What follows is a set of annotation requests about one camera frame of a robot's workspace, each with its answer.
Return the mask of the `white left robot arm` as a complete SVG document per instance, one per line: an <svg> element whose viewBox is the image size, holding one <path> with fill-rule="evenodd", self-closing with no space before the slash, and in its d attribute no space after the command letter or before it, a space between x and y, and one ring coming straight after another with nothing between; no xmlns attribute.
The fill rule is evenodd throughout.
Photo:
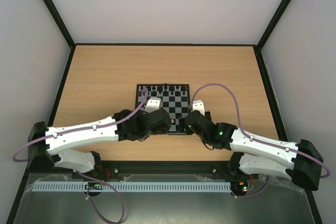
<svg viewBox="0 0 336 224"><path fill-rule="evenodd" d="M28 141L31 143L40 137L43 140L28 148L27 169L37 172L59 167L96 176L103 170L100 154L80 152L78 147L102 142L144 141L152 134L165 134L170 127L171 118L164 109L122 110L100 121L65 128L35 123Z"/></svg>

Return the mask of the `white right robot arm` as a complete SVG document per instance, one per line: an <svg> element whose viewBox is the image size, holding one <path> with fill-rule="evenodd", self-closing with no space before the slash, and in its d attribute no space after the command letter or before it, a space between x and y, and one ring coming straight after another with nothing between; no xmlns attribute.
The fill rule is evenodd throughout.
<svg viewBox="0 0 336 224"><path fill-rule="evenodd" d="M200 111L179 118L179 123L187 134L196 134L214 149L241 152L241 158L229 164L229 172L236 178L265 174L289 179L306 190L319 188L323 158L308 140L282 142L258 136L232 124L213 123Z"/></svg>

